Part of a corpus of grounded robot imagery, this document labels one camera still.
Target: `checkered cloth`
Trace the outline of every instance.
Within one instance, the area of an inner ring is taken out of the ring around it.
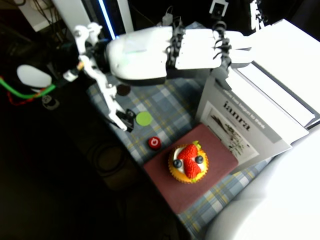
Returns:
[[[113,84],[119,84],[113,76],[108,76]],[[166,148],[189,132],[197,123],[194,120],[205,79],[177,78],[167,80],[164,85],[131,87],[127,96],[117,96],[116,100],[124,109],[136,114],[148,111],[153,121],[149,126],[135,123],[131,133],[123,132],[110,124],[132,157],[142,166],[156,151],[148,146],[148,139],[157,136],[162,148]],[[88,89],[93,104],[103,114],[108,108],[97,84]],[[267,161],[247,168],[234,175],[226,176],[213,186],[197,202],[178,217],[194,239],[203,239],[208,223],[226,206],[265,166]]]

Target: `sliced strawberry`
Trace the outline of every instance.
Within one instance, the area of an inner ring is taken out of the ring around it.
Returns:
[[[184,173],[189,179],[194,179],[199,173],[201,173],[200,167],[191,158],[183,160]]]
[[[194,144],[187,145],[179,154],[178,159],[185,160],[185,159],[192,159],[198,155],[197,146]]]

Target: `red button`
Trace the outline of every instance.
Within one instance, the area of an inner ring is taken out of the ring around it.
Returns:
[[[160,138],[153,136],[148,140],[149,147],[153,150],[158,150],[161,148],[161,140]]]

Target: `green circle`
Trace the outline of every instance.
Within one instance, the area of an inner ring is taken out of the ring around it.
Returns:
[[[152,116],[147,111],[142,111],[138,113],[138,115],[135,118],[136,123],[139,124],[142,127],[148,126],[152,122]]]

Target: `maroon book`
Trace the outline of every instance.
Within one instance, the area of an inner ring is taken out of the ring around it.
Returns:
[[[170,152],[178,145],[199,141],[209,159],[206,175],[197,183],[177,181],[170,173]],[[217,184],[238,165],[237,159],[221,141],[203,124],[199,124],[170,147],[164,149],[144,164],[144,169],[165,198],[171,209],[179,214]]]

